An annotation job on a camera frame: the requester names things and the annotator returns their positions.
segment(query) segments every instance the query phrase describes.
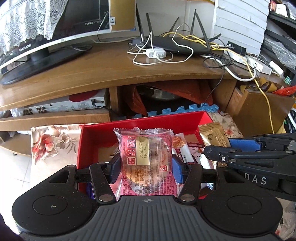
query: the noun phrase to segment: red packaging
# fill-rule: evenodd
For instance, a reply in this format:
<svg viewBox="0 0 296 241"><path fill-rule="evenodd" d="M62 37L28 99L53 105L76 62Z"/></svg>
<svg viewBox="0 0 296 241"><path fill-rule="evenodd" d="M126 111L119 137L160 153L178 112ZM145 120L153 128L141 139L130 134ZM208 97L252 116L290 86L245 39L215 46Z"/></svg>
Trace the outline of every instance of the red packaging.
<svg viewBox="0 0 296 241"><path fill-rule="evenodd" d="M276 94L276 95L289 96L289 95L294 94L295 91L296 91L296 85L291 86L291 87L282 88L282 89L276 90L276 91L274 91L272 93Z"/></svg>
<svg viewBox="0 0 296 241"><path fill-rule="evenodd" d="M121 195L176 195L171 171L174 133L166 129L114 129L122 159Z"/></svg>

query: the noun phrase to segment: metal pot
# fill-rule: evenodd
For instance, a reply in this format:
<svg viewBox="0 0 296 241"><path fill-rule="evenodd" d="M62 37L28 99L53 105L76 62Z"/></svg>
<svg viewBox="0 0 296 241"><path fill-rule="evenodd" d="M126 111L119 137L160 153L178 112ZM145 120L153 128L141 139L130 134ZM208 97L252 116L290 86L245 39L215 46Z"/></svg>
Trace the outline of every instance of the metal pot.
<svg viewBox="0 0 296 241"><path fill-rule="evenodd" d="M154 88L152 86L140 85L137 87L137 90L140 95L144 95L155 100L170 101L181 98L178 95L172 94L164 90L160 90L158 88Z"/></svg>

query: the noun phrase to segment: gold snack packet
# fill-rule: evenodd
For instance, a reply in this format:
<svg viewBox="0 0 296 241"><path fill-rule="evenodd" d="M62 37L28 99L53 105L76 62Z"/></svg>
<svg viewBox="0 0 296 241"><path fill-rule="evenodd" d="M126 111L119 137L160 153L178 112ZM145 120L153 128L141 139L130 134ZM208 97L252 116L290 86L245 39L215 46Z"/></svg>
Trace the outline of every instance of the gold snack packet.
<svg viewBox="0 0 296 241"><path fill-rule="evenodd" d="M219 122L199 125L198 127L205 146L214 145L231 147L227 135Z"/></svg>
<svg viewBox="0 0 296 241"><path fill-rule="evenodd" d="M143 137L143 136L136 137L136 153L137 153L136 161L138 166L150 165L148 137Z"/></svg>

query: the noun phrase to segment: screw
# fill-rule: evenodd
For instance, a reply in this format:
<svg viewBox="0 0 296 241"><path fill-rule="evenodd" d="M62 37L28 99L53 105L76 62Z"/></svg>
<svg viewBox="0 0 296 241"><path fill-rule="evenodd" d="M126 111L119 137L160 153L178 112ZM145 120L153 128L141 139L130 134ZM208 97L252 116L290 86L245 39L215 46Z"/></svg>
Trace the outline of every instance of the screw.
<svg viewBox="0 0 296 241"><path fill-rule="evenodd" d="M183 194L180 198L183 202L192 202L195 199L195 197L191 194Z"/></svg>
<svg viewBox="0 0 296 241"><path fill-rule="evenodd" d="M102 202L110 202L113 200L113 196L110 194L103 194L103 195L99 196L99 200Z"/></svg>

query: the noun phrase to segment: power strip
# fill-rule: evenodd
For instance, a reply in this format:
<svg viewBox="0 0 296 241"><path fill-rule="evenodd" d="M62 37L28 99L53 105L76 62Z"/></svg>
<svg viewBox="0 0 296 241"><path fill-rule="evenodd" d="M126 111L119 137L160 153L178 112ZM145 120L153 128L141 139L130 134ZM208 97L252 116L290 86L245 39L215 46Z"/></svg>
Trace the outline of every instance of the power strip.
<svg viewBox="0 0 296 241"><path fill-rule="evenodd" d="M259 71L260 73L263 73L263 74L268 74L268 75L271 75L271 72L272 72L272 69L269 68L266 64L263 64L261 61L259 60L256 60L255 58L251 57L251 56L238 56L232 52L229 52L229 51L224 51L225 54L229 54L230 57L232 59L234 59L236 62L239 62L243 65L246 65L245 62L247 62L252 68L255 67L255 69L257 71Z"/></svg>
<svg viewBox="0 0 296 241"><path fill-rule="evenodd" d="M269 63L270 67L279 74L279 76L283 79L284 77L284 71L281 69L280 66L278 66L275 62L270 61Z"/></svg>
<svg viewBox="0 0 296 241"><path fill-rule="evenodd" d="M266 64L251 56L247 56L247 59L249 64L253 63L256 65L256 70L258 70L260 73L271 75L272 69Z"/></svg>

